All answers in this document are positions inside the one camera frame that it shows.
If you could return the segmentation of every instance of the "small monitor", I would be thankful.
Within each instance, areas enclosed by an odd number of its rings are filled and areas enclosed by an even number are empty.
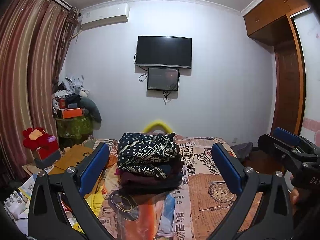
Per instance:
[[[177,68],[150,67],[148,90],[178,91],[179,70]]]

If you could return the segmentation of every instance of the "black patterned fabric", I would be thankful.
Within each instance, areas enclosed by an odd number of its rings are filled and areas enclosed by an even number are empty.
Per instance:
[[[124,133],[118,146],[118,169],[140,176],[165,179],[171,162],[181,157],[173,134]]]

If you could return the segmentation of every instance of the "hand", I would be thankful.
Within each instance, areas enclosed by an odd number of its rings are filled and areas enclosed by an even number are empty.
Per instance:
[[[297,188],[293,188],[293,190],[290,193],[290,202],[292,204],[292,214],[294,215],[297,211],[297,207],[295,206],[296,203],[299,201],[299,191]]]

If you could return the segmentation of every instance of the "tv screen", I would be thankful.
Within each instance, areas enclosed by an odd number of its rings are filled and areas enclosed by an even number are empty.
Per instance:
[[[137,66],[191,68],[191,38],[139,36]]]
[[[150,67],[148,90],[178,91],[179,70],[177,68]]]

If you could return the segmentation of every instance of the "wooden wardrobe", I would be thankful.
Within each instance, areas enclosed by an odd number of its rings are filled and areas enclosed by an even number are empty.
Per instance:
[[[281,127],[299,134],[305,102],[305,69],[291,15],[308,8],[305,0],[263,0],[244,16],[248,36],[274,46],[276,107],[271,133]]]

